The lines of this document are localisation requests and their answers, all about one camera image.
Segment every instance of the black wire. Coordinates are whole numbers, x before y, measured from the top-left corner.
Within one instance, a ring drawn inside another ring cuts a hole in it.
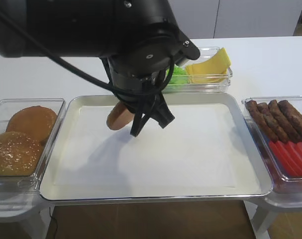
[[[136,92],[131,92],[128,90],[123,90],[118,87],[114,87],[108,83],[105,83],[103,81],[98,80],[97,78],[87,74],[86,72],[80,70],[79,68],[71,65],[69,62],[63,60],[61,57],[55,55],[52,53],[50,50],[48,50],[44,45],[42,45],[39,41],[37,41],[35,38],[33,38],[30,34],[28,34],[22,27],[20,27],[18,24],[16,24],[10,17],[5,15],[0,11],[0,21],[4,23],[7,27],[15,31],[19,36],[22,38],[26,39],[30,43],[32,43],[42,54],[47,56],[49,59],[57,63],[58,65],[62,66],[63,68],[67,69],[68,71],[72,72],[73,74],[85,79],[86,81],[95,84],[101,88],[104,88],[106,90],[112,91],[113,93],[116,94],[122,94],[126,96],[134,96],[134,97],[144,97],[144,96],[150,96],[153,94],[157,94],[161,92],[166,85],[169,83],[173,70],[174,70],[174,60],[173,57],[171,57],[171,62],[170,62],[170,70],[169,73],[166,77],[166,80],[164,81],[163,85],[156,90],[150,91],[150,92],[145,92],[145,93],[136,93]]]
[[[53,234],[53,239],[56,239],[56,235],[57,235],[57,231],[58,231],[58,221],[51,215],[51,208],[49,208],[49,216],[56,224],[56,230],[55,230],[55,233]]]

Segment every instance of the plastic container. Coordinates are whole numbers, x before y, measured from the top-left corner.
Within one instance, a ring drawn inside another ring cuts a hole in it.
[[[199,47],[201,51],[201,56],[196,61],[188,61],[184,66],[192,65],[195,63],[201,63],[212,56],[214,56],[218,51],[219,47]],[[178,93],[178,92],[194,92],[194,93],[208,93],[208,92],[226,92],[230,86],[230,78],[232,77],[232,70],[230,67],[227,69],[226,74],[209,74],[209,75],[185,75],[185,76],[173,76],[175,79],[180,79],[186,81],[187,84],[168,84],[163,90],[165,93]],[[203,83],[203,84],[193,84],[193,80],[214,80],[221,79],[219,83]]]
[[[10,99],[0,101],[0,133],[6,131],[8,121],[18,111],[31,107],[42,106],[52,109],[57,114],[57,120],[52,128],[42,155],[39,158],[35,171],[30,176],[2,176],[0,177],[0,192],[34,191],[37,182],[42,176],[46,159],[53,141],[57,135],[61,120],[65,112],[63,99]]]
[[[257,103],[271,100],[287,100],[302,114],[302,97],[265,97],[265,98],[249,98],[242,101],[245,105],[244,117],[250,129],[250,132],[255,139],[257,146],[263,156],[263,160],[268,167],[268,170],[274,180],[274,191],[277,193],[302,193],[302,178],[290,177],[286,175],[281,163],[277,160],[268,146],[269,139],[261,132],[257,124],[251,118],[246,103],[254,100]]]

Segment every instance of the baking tray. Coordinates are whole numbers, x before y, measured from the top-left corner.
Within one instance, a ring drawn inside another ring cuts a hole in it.
[[[271,100],[289,101],[301,114],[302,114],[302,97],[301,96],[290,96],[290,97],[253,97],[242,101],[244,105],[250,100],[254,100],[257,103],[266,102],[269,103]],[[274,180],[274,191],[276,193],[302,193],[302,178],[301,177],[289,177],[286,175],[280,162],[276,159],[268,146],[269,139],[260,131],[257,124],[251,118],[247,108],[244,109],[244,117],[251,131],[254,140],[256,141],[259,150],[263,154],[263,159],[268,167],[268,170]]]
[[[188,61],[183,69],[188,65],[201,63],[207,61],[209,58],[214,56],[219,50],[219,47],[199,47],[201,52],[200,57],[195,61]],[[226,74],[207,74],[207,75],[185,75],[185,76],[172,76],[172,78],[177,78],[188,82],[187,84],[168,84],[163,90],[164,93],[216,93],[216,92],[226,92],[230,86],[230,78],[233,76],[232,70],[229,67]],[[193,80],[203,80],[209,81],[214,79],[220,79],[218,83],[202,83],[194,84]]]
[[[150,120],[134,138],[111,131],[114,96],[69,104],[40,184],[52,202],[212,200],[266,195],[272,180],[235,99],[225,93],[165,95],[176,119]]]
[[[0,133],[6,131],[8,122],[15,113],[31,106],[43,106],[52,109],[57,114],[56,122],[34,172],[29,176],[0,176],[0,192],[37,190],[37,184],[45,168],[44,164],[65,113],[65,101],[63,99],[4,99],[0,101]]]

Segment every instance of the hamburger bun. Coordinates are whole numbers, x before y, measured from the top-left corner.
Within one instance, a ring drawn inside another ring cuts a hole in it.
[[[25,133],[45,145],[56,119],[57,115],[53,110],[32,106],[14,114],[8,123],[6,132]]]
[[[24,133],[0,135],[0,176],[31,175],[42,153],[42,146]]]

